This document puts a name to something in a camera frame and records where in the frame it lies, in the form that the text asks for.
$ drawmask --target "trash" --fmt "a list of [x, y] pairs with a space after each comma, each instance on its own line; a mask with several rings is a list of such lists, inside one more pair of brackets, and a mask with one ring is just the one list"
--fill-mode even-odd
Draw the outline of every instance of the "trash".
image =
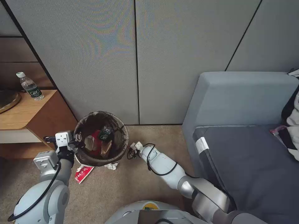
[[94, 166], [84, 166], [81, 165], [75, 174], [75, 180], [80, 184], [83, 180], [90, 174], [90, 172], [94, 169]]
[[110, 142], [103, 142], [101, 145], [101, 156], [106, 159], [109, 155], [109, 150], [112, 146], [112, 140]]
[[100, 130], [96, 130], [92, 135], [89, 135], [85, 138], [85, 148], [88, 150], [89, 154], [92, 156], [99, 156], [102, 151], [103, 141], [98, 139]]
[[107, 167], [110, 170], [116, 170], [117, 165], [118, 165], [118, 163], [114, 163], [114, 164], [109, 163], [109, 164], [105, 165], [104, 167]]
[[97, 137], [102, 141], [109, 142], [112, 139], [112, 131], [113, 131], [113, 128], [107, 127], [105, 125]]

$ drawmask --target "wastebasket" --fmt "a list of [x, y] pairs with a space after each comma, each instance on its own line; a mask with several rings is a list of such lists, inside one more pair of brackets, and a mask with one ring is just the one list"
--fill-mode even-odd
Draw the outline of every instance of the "wastebasket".
[[83, 146], [78, 148], [78, 151], [75, 153], [76, 159], [81, 164], [86, 166], [104, 166], [118, 161], [124, 156], [129, 142], [129, 133], [122, 120], [112, 113], [105, 111], [89, 113], [78, 122], [74, 134], [80, 134], [82, 142], [84, 142], [87, 136], [97, 130], [101, 130], [104, 126], [113, 129], [112, 145], [108, 157], [104, 159], [90, 155], [88, 149]]

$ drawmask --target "water bottle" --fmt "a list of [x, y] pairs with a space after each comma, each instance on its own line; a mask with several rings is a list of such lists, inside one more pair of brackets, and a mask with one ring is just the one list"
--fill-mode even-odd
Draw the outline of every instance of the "water bottle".
[[20, 82], [24, 90], [32, 97], [34, 100], [41, 100], [44, 98], [44, 94], [37, 87], [32, 79], [28, 78], [24, 72], [18, 72], [17, 76], [20, 78]]

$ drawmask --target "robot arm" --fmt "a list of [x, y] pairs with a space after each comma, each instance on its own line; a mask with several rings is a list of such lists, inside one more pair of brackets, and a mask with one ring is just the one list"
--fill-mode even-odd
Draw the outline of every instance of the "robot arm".
[[138, 142], [133, 143], [131, 148], [141, 154], [149, 170], [152, 169], [158, 174], [170, 188], [177, 189], [184, 197], [193, 199], [192, 208], [200, 218], [216, 224], [266, 224], [248, 213], [232, 211], [227, 214], [230, 199], [226, 194], [204, 178], [187, 176], [179, 164], [160, 153], [154, 146], [143, 147]]
[[47, 141], [57, 143], [57, 150], [40, 152], [34, 163], [41, 171], [40, 183], [31, 187], [17, 203], [8, 221], [16, 223], [61, 224], [69, 201], [69, 178], [74, 152], [69, 147], [70, 131], [57, 133]]

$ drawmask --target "bottle cap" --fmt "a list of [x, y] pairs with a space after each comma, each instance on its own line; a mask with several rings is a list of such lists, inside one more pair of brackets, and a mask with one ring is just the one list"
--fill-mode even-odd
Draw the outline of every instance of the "bottle cap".
[[24, 72], [18, 72], [16, 75], [17, 75], [19, 78], [23, 78], [23, 77], [25, 77]]

